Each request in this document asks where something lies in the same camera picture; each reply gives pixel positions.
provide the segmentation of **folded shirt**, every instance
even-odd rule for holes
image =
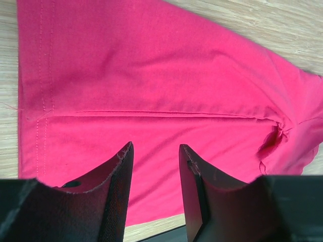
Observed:
[[[49,186],[135,147],[127,224],[183,213],[178,148],[224,172],[301,174],[322,77],[160,0],[18,0],[19,177]]]

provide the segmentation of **folded fabric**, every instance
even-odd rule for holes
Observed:
[[[183,213],[178,148],[245,182],[301,174],[323,81],[160,0],[18,0],[19,177],[61,186],[135,147],[127,225]]]

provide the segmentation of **pink garment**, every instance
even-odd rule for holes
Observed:
[[[19,177],[50,186],[128,141],[127,225],[183,213],[178,148],[224,172],[301,174],[323,141],[323,81],[160,0],[18,0]]]

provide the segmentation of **light wood surface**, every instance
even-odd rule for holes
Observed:
[[[273,50],[298,67],[323,75],[321,0],[169,0]],[[0,178],[17,177],[18,34],[16,3],[0,0]],[[323,174],[323,147],[304,174]],[[184,224],[178,215],[126,228],[138,241]]]

